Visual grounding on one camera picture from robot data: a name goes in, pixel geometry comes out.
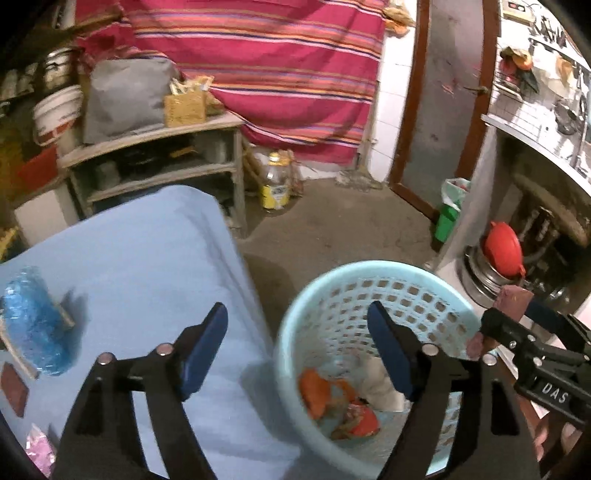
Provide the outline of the person's right hand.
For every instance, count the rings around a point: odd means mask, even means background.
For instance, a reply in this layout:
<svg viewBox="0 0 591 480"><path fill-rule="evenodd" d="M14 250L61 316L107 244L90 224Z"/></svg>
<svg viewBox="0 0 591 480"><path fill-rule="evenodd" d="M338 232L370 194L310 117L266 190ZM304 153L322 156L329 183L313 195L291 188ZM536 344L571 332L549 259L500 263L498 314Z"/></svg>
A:
<svg viewBox="0 0 591 480"><path fill-rule="evenodd" d="M538 423L534 434L537 460L541 461L555 446L568 454L576 445L582 432L555 413L546 414Z"/></svg>

